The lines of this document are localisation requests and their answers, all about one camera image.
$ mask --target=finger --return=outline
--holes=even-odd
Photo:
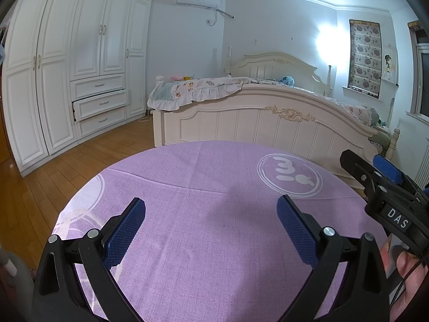
[[[390,234],[386,242],[380,248],[381,260],[383,262],[383,267],[386,272],[389,269],[389,264],[390,264],[389,249],[390,249],[391,242],[392,242],[392,234]]]
[[[419,259],[411,253],[402,252],[396,261],[396,267],[398,268],[398,272],[400,273],[401,277],[404,278],[418,261]],[[423,265],[419,265],[409,275],[405,281],[405,292],[400,296],[398,301],[396,301],[393,307],[395,309],[393,314],[399,316],[405,310],[421,286],[426,273],[427,268],[424,268]]]

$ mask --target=wooden floor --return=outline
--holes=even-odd
[[[59,212],[106,167],[154,147],[153,121],[138,120],[68,150],[22,178],[13,159],[0,165],[0,244],[37,268]]]

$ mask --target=blue stuffed toy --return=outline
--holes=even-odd
[[[284,84],[284,85],[291,86],[291,87],[293,87],[295,85],[295,81],[293,80],[293,78],[291,76],[285,76],[279,82]]]

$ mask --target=open drawer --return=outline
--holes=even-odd
[[[127,118],[126,111],[126,108],[119,108],[98,116],[94,116],[87,120],[76,122],[78,138],[83,138],[96,131],[102,130],[108,126],[125,120]]]
[[[73,103],[73,111],[76,121],[108,112],[115,108],[121,108],[128,104],[127,90],[118,90],[110,93],[100,94],[90,98],[78,100]]]

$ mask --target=wardrobe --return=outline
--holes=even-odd
[[[19,0],[6,38],[4,116],[22,175],[143,116],[151,0]]]

